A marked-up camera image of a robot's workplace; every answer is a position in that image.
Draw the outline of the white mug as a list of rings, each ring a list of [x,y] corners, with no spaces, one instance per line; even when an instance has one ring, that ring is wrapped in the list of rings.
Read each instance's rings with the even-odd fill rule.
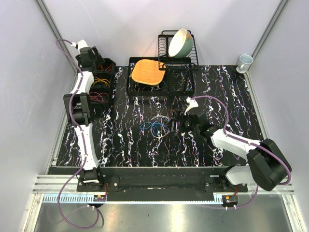
[[[238,64],[236,67],[236,71],[238,73],[246,73],[250,66],[252,65],[254,59],[252,56],[247,54],[242,54],[239,57]]]

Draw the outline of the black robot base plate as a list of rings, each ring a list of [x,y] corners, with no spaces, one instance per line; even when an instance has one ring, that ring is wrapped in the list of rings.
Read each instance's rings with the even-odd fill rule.
[[[210,203],[215,193],[247,193],[224,179],[226,167],[101,168],[99,183],[78,181],[77,191],[102,194],[109,203]]]

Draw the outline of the black near storage bin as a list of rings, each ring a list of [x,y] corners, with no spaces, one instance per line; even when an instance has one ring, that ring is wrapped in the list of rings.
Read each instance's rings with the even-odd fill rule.
[[[113,90],[107,87],[91,87],[89,98],[92,108],[94,109],[95,118],[110,113],[113,106]]]

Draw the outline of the green ceramic bowl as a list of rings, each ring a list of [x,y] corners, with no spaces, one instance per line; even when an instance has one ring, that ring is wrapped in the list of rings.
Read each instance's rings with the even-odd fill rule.
[[[187,29],[180,29],[173,36],[169,44],[169,56],[183,58],[190,54],[194,46],[193,37]]]

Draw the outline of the black low dish rack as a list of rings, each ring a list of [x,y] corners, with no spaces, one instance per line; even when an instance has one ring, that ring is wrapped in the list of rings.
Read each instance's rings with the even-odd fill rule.
[[[141,59],[158,60],[158,57],[130,57],[126,91],[129,97],[150,97],[150,96],[189,96],[195,92],[194,77],[192,70],[165,70],[163,81],[157,86],[150,86],[136,83],[131,78],[135,64]]]

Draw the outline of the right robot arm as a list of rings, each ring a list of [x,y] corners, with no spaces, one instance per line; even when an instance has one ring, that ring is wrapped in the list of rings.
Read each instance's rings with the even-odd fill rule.
[[[247,165],[228,167],[219,179],[223,191],[231,191],[236,185],[256,184],[263,190],[272,191],[277,185],[288,184],[292,167],[271,139],[252,140],[235,135],[211,124],[203,115],[176,111],[172,115],[171,128],[180,132],[193,132],[205,143],[231,152]]]

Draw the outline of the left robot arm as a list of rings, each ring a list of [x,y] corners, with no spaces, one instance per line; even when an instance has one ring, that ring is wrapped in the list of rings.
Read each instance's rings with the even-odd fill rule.
[[[94,147],[94,110],[89,96],[96,73],[97,54],[86,44],[72,45],[79,52],[77,83],[69,94],[63,96],[63,101],[68,122],[74,127],[80,148],[82,165],[78,171],[79,181],[82,186],[88,185],[93,191],[100,191],[104,187],[104,179]]]

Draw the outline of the orange woven mat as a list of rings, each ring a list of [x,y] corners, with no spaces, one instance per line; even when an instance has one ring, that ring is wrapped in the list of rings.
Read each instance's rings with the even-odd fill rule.
[[[144,85],[157,86],[164,78],[165,70],[160,70],[161,62],[150,59],[139,60],[131,73],[134,82]]]

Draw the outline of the aluminium frame rail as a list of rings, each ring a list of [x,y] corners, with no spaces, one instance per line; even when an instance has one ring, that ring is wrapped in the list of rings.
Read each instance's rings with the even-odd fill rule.
[[[59,193],[70,175],[38,175],[35,181],[33,193]],[[74,177],[64,187],[63,193],[75,193],[78,180]]]

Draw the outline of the black tall dish rack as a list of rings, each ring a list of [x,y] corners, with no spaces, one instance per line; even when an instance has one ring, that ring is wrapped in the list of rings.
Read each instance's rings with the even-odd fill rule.
[[[158,35],[158,60],[161,62],[159,69],[187,71],[198,70],[198,57],[194,35],[188,30],[192,37],[194,46],[189,55],[183,58],[172,58],[169,56],[169,44],[178,30],[164,30]]]

